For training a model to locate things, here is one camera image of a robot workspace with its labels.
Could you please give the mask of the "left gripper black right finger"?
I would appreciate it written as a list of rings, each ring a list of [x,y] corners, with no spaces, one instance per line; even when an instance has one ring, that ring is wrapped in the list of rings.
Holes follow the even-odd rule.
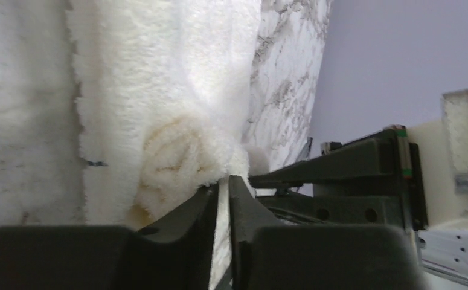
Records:
[[[285,225],[228,181],[234,289],[426,289],[404,234],[383,225]]]

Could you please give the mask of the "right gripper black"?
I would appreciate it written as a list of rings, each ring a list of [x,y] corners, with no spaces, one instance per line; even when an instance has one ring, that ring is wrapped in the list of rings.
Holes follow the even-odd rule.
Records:
[[[406,126],[392,124],[376,134],[355,140],[323,156],[300,161],[273,172],[251,176],[257,189],[296,187],[396,173],[396,145],[402,176],[408,186],[408,209],[414,231],[426,230],[428,214],[420,150],[410,141]],[[403,227],[397,198],[385,196],[318,196],[292,193],[259,196],[267,209],[292,224],[386,224]]]

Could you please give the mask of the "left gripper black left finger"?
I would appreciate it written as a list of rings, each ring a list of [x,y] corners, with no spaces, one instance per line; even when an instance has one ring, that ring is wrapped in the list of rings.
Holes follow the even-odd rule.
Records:
[[[138,231],[0,227],[0,289],[207,289],[219,188]]]

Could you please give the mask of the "white towel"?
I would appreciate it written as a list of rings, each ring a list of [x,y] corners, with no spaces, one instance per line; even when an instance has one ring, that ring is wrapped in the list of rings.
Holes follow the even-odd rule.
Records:
[[[0,226],[154,221],[267,169],[260,1],[0,1]]]

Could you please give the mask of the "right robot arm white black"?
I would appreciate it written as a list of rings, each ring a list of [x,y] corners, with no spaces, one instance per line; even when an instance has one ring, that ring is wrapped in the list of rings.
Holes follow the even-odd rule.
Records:
[[[400,227],[428,273],[468,286],[468,129],[390,125],[250,183],[285,221]]]

